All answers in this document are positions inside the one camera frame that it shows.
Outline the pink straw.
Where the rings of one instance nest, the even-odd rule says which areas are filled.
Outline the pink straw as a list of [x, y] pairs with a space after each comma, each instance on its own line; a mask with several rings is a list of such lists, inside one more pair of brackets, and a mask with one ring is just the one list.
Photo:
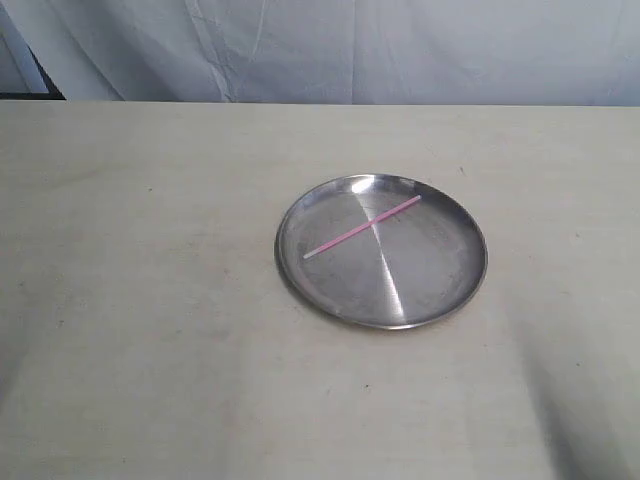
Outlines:
[[422, 200], [422, 196], [421, 195], [416, 195], [412, 198], [410, 198], [409, 200], [404, 201], [403, 203], [379, 214], [378, 216], [376, 216], [375, 218], [369, 220], [368, 222], [361, 224], [351, 230], [349, 230], [348, 232], [345, 232], [341, 235], [339, 235], [338, 237], [316, 247], [315, 249], [305, 253], [303, 255], [303, 259], [304, 260], [308, 260], [318, 254], [324, 253], [325, 251], [339, 245], [340, 243], [352, 238], [353, 236], [363, 232], [364, 230], [370, 229], [371, 227], [373, 227], [374, 225], [385, 221], [386, 219], [412, 207], [413, 205], [419, 203]]

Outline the round stainless steel plate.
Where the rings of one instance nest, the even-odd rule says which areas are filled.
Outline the round stainless steel plate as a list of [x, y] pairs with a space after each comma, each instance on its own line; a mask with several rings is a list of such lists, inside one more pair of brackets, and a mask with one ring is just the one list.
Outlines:
[[[303, 255], [421, 195], [412, 207], [308, 260]], [[345, 323], [404, 330], [446, 318], [480, 289], [488, 249], [473, 216], [417, 180], [362, 173], [331, 179], [286, 211], [274, 257], [291, 292]]]

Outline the white backdrop sheet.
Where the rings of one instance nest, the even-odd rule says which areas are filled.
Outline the white backdrop sheet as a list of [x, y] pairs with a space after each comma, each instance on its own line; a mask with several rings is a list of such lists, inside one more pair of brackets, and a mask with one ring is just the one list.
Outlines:
[[7, 1], [68, 99], [635, 106], [635, 1]]

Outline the dark frame at left edge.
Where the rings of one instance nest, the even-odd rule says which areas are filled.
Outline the dark frame at left edge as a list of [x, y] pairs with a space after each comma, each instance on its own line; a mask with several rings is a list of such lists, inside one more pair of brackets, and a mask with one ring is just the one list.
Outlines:
[[65, 97], [43, 69], [1, 6], [1, 99], [64, 100]]

